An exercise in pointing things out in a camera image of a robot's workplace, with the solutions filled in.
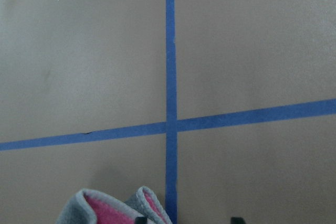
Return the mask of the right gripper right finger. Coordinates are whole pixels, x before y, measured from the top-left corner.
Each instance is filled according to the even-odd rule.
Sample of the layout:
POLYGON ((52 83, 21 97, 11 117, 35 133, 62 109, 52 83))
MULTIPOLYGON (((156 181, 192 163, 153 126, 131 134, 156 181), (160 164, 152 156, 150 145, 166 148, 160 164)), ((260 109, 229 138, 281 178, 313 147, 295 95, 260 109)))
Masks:
POLYGON ((230 224, 246 224, 246 222, 242 217, 231 217, 230 224))

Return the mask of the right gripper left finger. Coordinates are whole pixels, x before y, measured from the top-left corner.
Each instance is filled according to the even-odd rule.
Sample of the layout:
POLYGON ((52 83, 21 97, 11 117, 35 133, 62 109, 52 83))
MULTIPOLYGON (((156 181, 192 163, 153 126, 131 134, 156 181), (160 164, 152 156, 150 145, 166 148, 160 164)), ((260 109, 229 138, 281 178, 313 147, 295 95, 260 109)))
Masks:
POLYGON ((147 217, 136 217, 135 224, 147 224, 148 219, 147 217))

